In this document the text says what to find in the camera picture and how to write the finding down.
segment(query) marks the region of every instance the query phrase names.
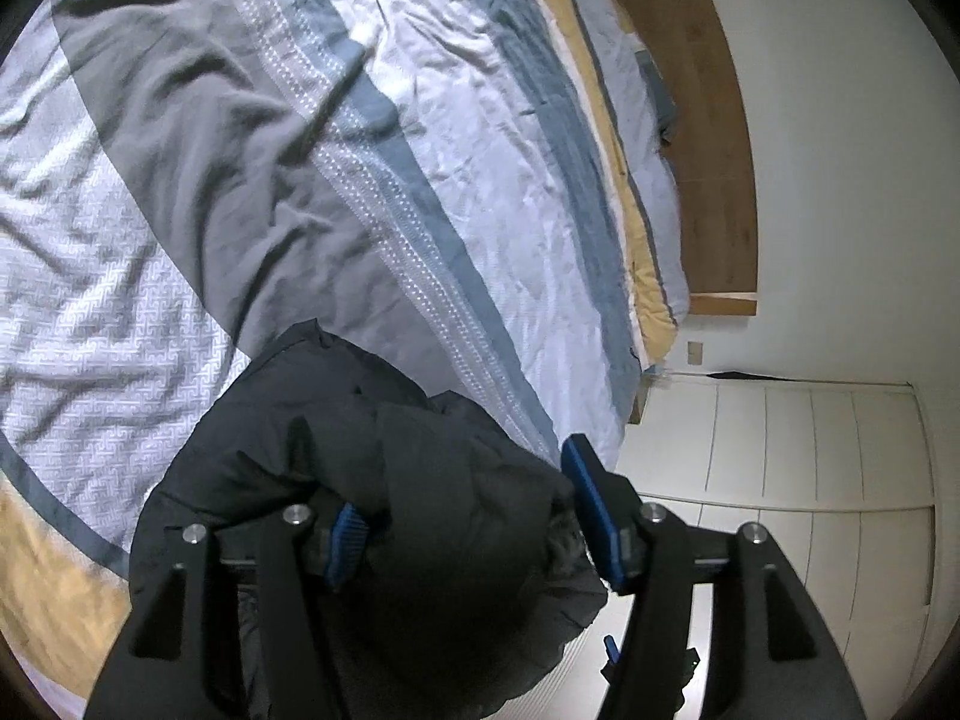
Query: black puffer coat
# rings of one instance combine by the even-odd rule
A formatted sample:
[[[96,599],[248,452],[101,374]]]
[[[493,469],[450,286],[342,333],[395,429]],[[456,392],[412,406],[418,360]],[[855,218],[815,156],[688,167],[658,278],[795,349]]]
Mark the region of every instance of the black puffer coat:
[[[147,499],[133,603],[165,526],[242,522],[318,485],[374,523],[358,577],[317,599],[356,720],[486,716],[556,666],[606,602],[559,471],[472,401],[428,398],[304,322],[214,404]],[[253,596],[240,616],[251,712],[268,717]]]

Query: gray stripe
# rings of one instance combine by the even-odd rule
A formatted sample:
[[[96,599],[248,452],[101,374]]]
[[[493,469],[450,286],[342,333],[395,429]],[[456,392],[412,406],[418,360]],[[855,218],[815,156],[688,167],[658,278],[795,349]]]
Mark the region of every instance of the gray stripe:
[[[510,64],[549,142],[551,170],[566,186],[577,227],[578,265],[601,317],[613,403],[626,418],[637,394],[640,366],[632,352],[630,307],[624,293],[616,222],[604,197],[600,153],[535,0],[474,0],[494,24],[496,47]]]
[[[31,509],[90,560],[127,579],[130,556],[120,547],[94,533],[80,517],[67,509],[47,490],[37,474],[16,453],[0,432],[0,469],[10,479]]]
[[[334,201],[347,204],[366,225],[376,252],[440,339],[469,394],[517,442],[549,457],[552,447],[544,446],[531,420],[502,386],[498,360],[478,348],[476,340],[483,336],[476,317],[443,267],[443,257],[400,179],[384,167],[386,186],[376,181],[371,166],[379,158],[368,145],[368,124],[343,97],[360,73],[362,55],[354,55],[352,66],[339,71],[336,66],[315,67],[296,46],[277,0],[233,2],[287,103],[306,121],[321,117],[320,137],[309,159],[333,187]],[[388,332],[395,334],[397,328]]]
[[[357,60],[362,49],[347,37],[346,25],[330,0],[279,1],[296,42],[315,66],[328,63],[330,55],[345,67]],[[514,343],[487,286],[403,137],[395,105],[373,85],[366,73],[359,73],[352,79],[342,104],[352,105],[365,122],[382,122],[378,127],[370,127],[378,136],[376,141],[368,140],[383,164],[401,178],[404,199],[412,201],[419,210],[440,253],[438,261],[431,264],[432,268],[450,271],[459,292],[482,326],[482,334],[473,339],[474,343],[486,347],[484,356],[496,358],[502,365],[507,380],[503,383],[504,388],[520,399],[522,410],[533,421],[546,447],[559,447],[553,422],[523,375]],[[384,176],[378,177],[382,186],[387,184]]]
[[[577,25],[580,27],[580,31],[584,34],[584,37],[587,40],[584,40],[584,43],[587,44],[587,50],[590,54],[590,61],[593,63],[593,69],[597,73],[597,77],[601,80],[600,83],[600,92],[603,94],[603,102],[607,107],[607,112],[610,115],[611,123],[613,124],[613,134],[616,135],[616,141],[620,150],[626,154],[626,148],[623,145],[623,139],[620,136],[620,130],[616,123],[616,108],[613,107],[613,102],[610,99],[610,94],[607,91],[607,83],[604,79],[603,67],[600,64],[600,59],[597,57],[596,50],[593,47],[593,40],[590,37],[590,30],[587,27],[587,23],[584,21],[584,16],[581,13],[580,6],[577,4],[577,0],[570,0],[573,3],[573,12],[577,17]],[[653,228],[650,224],[650,217],[647,214],[647,209],[644,207],[643,202],[640,198],[640,191],[637,189],[637,183],[634,181],[634,175],[630,170],[627,170],[627,183],[630,186],[630,193],[634,199],[634,204],[637,206],[637,210],[640,211],[640,215],[643,218],[643,229],[646,233],[647,247],[650,248],[650,256],[653,259],[654,270],[656,271],[656,283],[659,284],[661,289],[661,297],[664,299],[664,306],[666,306],[667,312],[670,314],[670,321],[674,323],[674,326],[677,324],[677,319],[674,317],[673,308],[670,305],[670,300],[666,293],[666,288],[664,285],[664,276],[661,274],[659,269],[659,258],[656,256],[656,242],[654,241]]]
[[[464,390],[311,162],[325,112],[291,109],[231,0],[55,0],[54,20],[109,159],[239,348],[318,319],[431,394]]]

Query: bed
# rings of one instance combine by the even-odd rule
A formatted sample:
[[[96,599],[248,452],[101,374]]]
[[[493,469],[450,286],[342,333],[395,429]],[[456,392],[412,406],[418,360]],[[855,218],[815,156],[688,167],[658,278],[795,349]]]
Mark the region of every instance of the bed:
[[[3,36],[0,632],[60,717],[145,498],[294,322],[616,462],[689,294],[614,0],[18,0]]]
[[[620,2],[656,57],[679,110],[664,154],[680,194],[690,314],[753,316],[758,310],[754,164],[736,67],[713,0]]]

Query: blue stripe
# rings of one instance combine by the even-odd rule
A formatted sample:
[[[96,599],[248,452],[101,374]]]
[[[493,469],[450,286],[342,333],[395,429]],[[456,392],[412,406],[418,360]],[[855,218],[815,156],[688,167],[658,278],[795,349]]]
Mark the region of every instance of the blue stripe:
[[[587,462],[581,456],[573,436],[563,442],[562,458],[563,475],[573,483],[577,492],[581,493],[581,500],[584,503],[589,503],[589,512],[598,520],[603,535],[607,539],[608,552],[606,555],[590,553],[593,561],[597,563],[597,573],[609,581],[614,590],[622,589],[627,580],[623,572],[623,562],[620,558],[619,533],[616,526],[613,525],[613,519],[610,517],[603,496],[600,494],[600,490],[597,490],[596,483],[594,483],[587,468]],[[587,540],[587,547],[590,546],[592,545]],[[607,559],[607,564],[601,565],[604,557]]]
[[[7,437],[0,432],[0,469],[10,479],[13,488],[20,493],[43,520],[66,538],[90,560],[102,565],[121,579],[127,579],[130,571],[130,556],[115,544],[95,533],[92,528],[47,490],[37,474],[16,453]]]
[[[330,55],[337,57],[348,67],[362,66],[363,47],[349,39],[347,27],[330,0],[280,0],[280,8],[291,25],[296,43],[316,67],[322,67],[325,64],[323,60]],[[442,261],[429,261],[424,255],[424,242],[418,240],[414,230],[407,228],[401,215],[397,215],[397,224],[401,231],[418,255],[428,261],[434,274],[447,271],[457,283],[457,291],[466,298],[486,336],[474,341],[481,348],[490,348],[490,354],[496,353],[506,372],[512,395],[520,402],[525,415],[534,424],[545,445],[559,454],[560,442],[554,432],[553,420],[549,418],[536,391],[523,375],[520,357],[517,356],[503,317],[470,259],[467,247],[443,210],[440,199],[419,168],[400,128],[397,108],[362,70],[349,79],[349,85],[344,88],[344,101],[352,105],[363,119],[364,133],[370,135],[367,145],[390,170],[402,176],[403,191],[418,210],[433,244],[440,250]],[[339,119],[336,111],[333,118],[335,121]],[[345,122],[344,131],[352,131]],[[387,175],[378,175],[376,166],[368,167],[380,186],[385,187]]]
[[[541,123],[553,156],[548,159],[550,170],[566,186],[566,208],[577,229],[578,264],[600,314],[613,404],[626,418],[637,394],[640,362],[632,352],[623,256],[616,221],[604,201],[597,143],[536,1],[474,2],[490,19],[496,47]]]

